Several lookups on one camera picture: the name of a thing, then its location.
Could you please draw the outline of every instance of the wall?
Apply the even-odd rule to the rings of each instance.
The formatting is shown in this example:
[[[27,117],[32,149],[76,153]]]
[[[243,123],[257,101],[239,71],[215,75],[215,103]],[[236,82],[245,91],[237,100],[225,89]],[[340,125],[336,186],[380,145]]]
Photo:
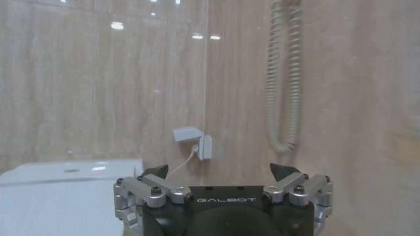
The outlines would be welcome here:
[[[216,184],[271,183],[268,163],[331,175],[323,235],[420,234],[420,2],[303,1],[301,142],[268,150],[264,77],[271,0],[209,2],[207,171]]]
[[[3,0],[0,21],[0,172],[72,159],[179,165],[172,129],[204,126],[207,40],[191,35],[207,0]]]

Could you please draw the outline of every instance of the white cable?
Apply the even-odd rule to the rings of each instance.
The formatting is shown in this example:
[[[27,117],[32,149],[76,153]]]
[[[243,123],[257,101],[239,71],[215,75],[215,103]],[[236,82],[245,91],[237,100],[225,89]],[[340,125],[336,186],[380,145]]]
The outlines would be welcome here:
[[[197,150],[199,150],[199,146],[197,146],[197,145],[193,145],[193,146],[192,146],[192,149],[191,149],[191,153],[189,153],[188,159],[187,159],[187,160],[183,162],[183,164],[180,164],[180,165],[175,168],[175,170],[168,174],[168,177],[172,176],[172,175],[175,174],[175,172],[177,172],[179,169],[183,168],[183,166],[184,166],[184,165],[188,163],[188,161],[193,158],[195,153],[197,152]]]

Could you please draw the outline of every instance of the toilet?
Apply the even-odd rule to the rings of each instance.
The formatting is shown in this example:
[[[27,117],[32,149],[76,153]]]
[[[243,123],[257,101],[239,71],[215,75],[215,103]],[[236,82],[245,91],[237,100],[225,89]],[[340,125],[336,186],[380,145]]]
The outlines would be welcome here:
[[[113,183],[140,159],[31,163],[0,176],[1,236],[123,236]]]

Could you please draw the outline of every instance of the robotic hand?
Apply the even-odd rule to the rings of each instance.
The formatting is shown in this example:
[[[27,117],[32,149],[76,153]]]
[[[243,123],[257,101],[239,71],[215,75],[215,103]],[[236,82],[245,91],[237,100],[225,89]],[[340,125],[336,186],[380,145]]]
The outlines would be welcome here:
[[[333,183],[271,164],[271,186],[188,187],[168,166],[117,180],[116,217],[133,236],[317,236],[332,213]]]

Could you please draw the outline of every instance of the coiled cable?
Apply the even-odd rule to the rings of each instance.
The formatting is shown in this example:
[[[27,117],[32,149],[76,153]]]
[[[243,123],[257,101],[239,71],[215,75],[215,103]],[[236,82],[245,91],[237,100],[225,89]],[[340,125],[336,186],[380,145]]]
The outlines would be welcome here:
[[[297,144],[300,123],[300,78],[301,78],[301,32],[300,32],[300,0],[295,0],[287,7],[288,16],[288,80],[289,80],[289,119],[288,141],[281,143],[276,129],[277,79],[280,68],[280,47],[283,27],[283,3],[272,5],[271,33],[268,45],[268,68],[265,84],[267,102],[267,131],[268,140],[276,153],[292,152]]]

